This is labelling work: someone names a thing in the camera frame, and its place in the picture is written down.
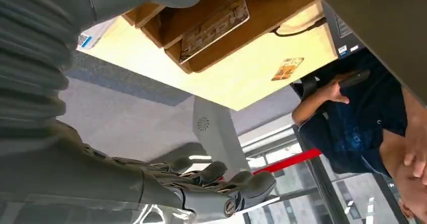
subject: red barrier tape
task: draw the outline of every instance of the red barrier tape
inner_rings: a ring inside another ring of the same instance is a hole
[[[289,167],[289,166],[304,162],[306,160],[310,160],[310,159],[313,159],[315,157],[318,157],[321,154],[322,154],[322,152],[320,152],[318,149],[314,148],[312,150],[302,152],[300,154],[291,156],[291,157],[284,159],[280,162],[274,163],[274,164],[269,165],[265,168],[257,170],[254,172],[254,175],[258,174],[261,171],[268,171],[270,173],[274,173],[274,172],[279,171],[281,169],[284,169],[286,167]]]

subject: dark blue shirt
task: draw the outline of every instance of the dark blue shirt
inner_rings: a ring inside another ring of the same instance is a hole
[[[379,147],[383,129],[405,136],[407,120],[399,81],[367,50],[320,69],[320,86],[336,74],[369,69],[369,78],[341,89],[350,104],[328,101],[299,128],[301,136],[319,149],[333,167],[344,172],[382,173],[389,176]]]

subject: black cable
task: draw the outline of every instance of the black cable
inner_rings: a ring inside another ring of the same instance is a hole
[[[280,34],[280,33],[277,32],[278,29],[280,28],[280,26],[279,26],[279,27],[273,29],[271,31],[271,33],[274,33],[278,37],[291,37],[291,36],[295,36],[295,35],[299,35],[299,34],[305,33],[307,31],[310,31],[310,30],[314,29],[314,28],[320,27],[320,26],[322,26],[324,24],[326,24],[326,18],[322,17],[321,19],[318,19],[316,22],[314,22],[314,24],[310,25],[308,28],[306,28],[304,30],[301,30],[299,32],[290,33],[290,34]]]

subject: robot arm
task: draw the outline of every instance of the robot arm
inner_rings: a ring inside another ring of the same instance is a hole
[[[144,2],[189,7],[198,0],[0,0],[0,222],[81,223],[115,213],[116,223],[132,223],[142,220],[146,204],[212,220],[240,205],[239,191],[160,183],[168,173],[92,150],[55,120],[65,113],[58,92],[68,86],[63,71],[80,32]]]

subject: sticker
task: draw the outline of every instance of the sticker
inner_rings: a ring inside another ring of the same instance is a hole
[[[276,75],[271,80],[278,81],[289,79],[303,61],[304,57],[285,59],[281,64],[279,70],[277,71]]]
[[[353,52],[353,51],[355,51],[355,50],[357,50],[357,49],[359,49],[359,46],[358,46],[358,45],[353,46],[353,47],[350,49],[350,52]]]
[[[92,36],[86,35],[86,34],[81,34],[79,35],[79,46],[84,48],[89,41],[91,41]]]
[[[338,53],[343,54],[347,51],[347,45],[344,45],[343,47],[338,48]]]

